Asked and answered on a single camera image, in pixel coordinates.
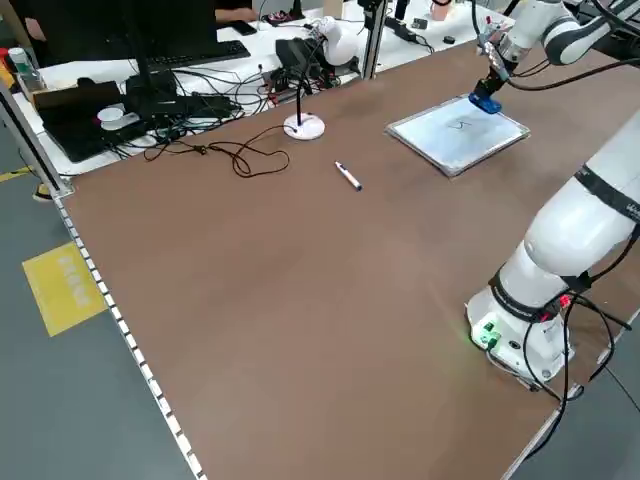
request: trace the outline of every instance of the desk lamp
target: desk lamp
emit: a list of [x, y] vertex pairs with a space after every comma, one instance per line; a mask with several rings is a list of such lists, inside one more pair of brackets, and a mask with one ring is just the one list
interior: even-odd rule
[[[335, 67], [348, 63], [358, 48], [356, 35], [349, 30], [342, 29], [333, 17], [324, 17], [311, 33], [312, 36], [318, 38], [319, 42], [322, 42], [324, 58], [327, 63]], [[305, 71], [310, 60], [308, 59], [305, 64]], [[302, 79], [300, 79], [297, 92], [297, 112], [284, 121], [284, 131], [287, 135], [297, 140], [314, 140], [324, 133], [324, 122], [317, 115], [302, 113], [301, 92], [303, 83]]]

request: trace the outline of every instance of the yellow sticker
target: yellow sticker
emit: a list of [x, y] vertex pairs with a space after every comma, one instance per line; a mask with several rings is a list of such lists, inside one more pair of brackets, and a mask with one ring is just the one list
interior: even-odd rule
[[8, 173], [0, 173], [0, 183], [6, 182], [7, 180], [11, 180], [12, 178], [21, 177], [22, 175], [26, 175], [32, 171], [31, 167], [22, 167], [18, 170], [14, 170]]
[[22, 262], [22, 267], [51, 337], [107, 308], [73, 242]]

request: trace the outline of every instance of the lamp base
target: lamp base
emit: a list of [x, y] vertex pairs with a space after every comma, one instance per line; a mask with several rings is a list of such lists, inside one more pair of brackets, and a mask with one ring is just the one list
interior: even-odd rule
[[324, 122], [310, 113], [301, 115], [302, 125], [298, 125], [298, 116], [291, 115], [284, 121], [284, 132], [296, 140], [314, 140], [324, 133]]

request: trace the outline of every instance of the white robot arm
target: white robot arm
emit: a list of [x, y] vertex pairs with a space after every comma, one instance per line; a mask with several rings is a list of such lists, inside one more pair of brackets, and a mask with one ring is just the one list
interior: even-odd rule
[[[621, 0], [612, 8], [628, 18], [640, 1]], [[498, 46], [505, 64], [517, 64], [538, 39], [554, 63], [571, 63], [609, 31], [600, 18], [580, 27], [567, 15], [559, 3], [528, 2]], [[487, 79], [483, 89], [497, 85], [491, 74]], [[547, 381], [558, 373], [564, 327], [556, 300], [569, 289], [588, 288], [578, 277], [640, 235], [639, 139], [640, 112], [542, 207], [513, 255], [467, 305], [474, 343], [522, 379], [535, 383], [534, 375]]]
[[[609, 8], [614, 19], [624, 22], [640, 12], [640, 0], [614, 0]], [[529, 0], [513, 28], [502, 36], [497, 46], [481, 41], [495, 50], [495, 55], [489, 55], [492, 60], [489, 74], [478, 81], [470, 99], [479, 108], [486, 109], [485, 102], [491, 103], [491, 95], [502, 88], [508, 76], [538, 42], [542, 43], [552, 65], [569, 65], [607, 35], [611, 25], [604, 17], [580, 25], [562, 0]]]

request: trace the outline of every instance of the metal post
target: metal post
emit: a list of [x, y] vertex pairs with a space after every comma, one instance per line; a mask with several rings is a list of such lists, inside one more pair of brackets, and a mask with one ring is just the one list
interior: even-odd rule
[[362, 78], [364, 80], [371, 80], [376, 74], [378, 53], [382, 41], [382, 29], [384, 28], [384, 19], [386, 17], [388, 4], [389, 0], [383, 0], [381, 2], [373, 0], [368, 5], [363, 5], [364, 25], [369, 30], [367, 47], [364, 53], [364, 66], [362, 68]]
[[20, 107], [4, 82], [0, 82], [0, 103], [2, 104], [0, 120], [15, 138], [18, 151], [24, 162], [35, 170], [54, 198], [73, 193], [73, 187], [69, 182], [63, 180], [56, 171], [51, 159], [42, 148], [38, 137], [27, 119], [24, 118]]

